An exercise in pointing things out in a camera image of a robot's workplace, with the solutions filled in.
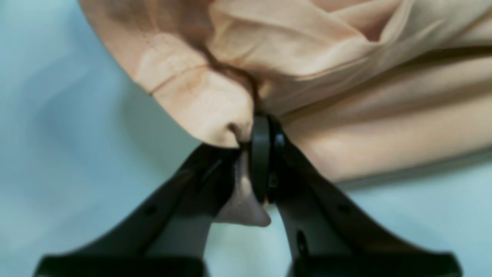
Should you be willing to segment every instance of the light blue background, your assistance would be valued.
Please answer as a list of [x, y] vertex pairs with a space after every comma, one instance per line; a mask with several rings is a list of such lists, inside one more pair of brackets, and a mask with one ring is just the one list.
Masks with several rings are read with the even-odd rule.
[[[74, 0], [0, 0], [0, 277], [30, 277], [42, 254], [101, 235], [197, 145], [125, 76]], [[390, 230], [490, 277], [491, 180], [486, 151], [340, 185]], [[287, 240], [269, 213], [268, 228], [214, 224], [212, 277], [285, 275]]]

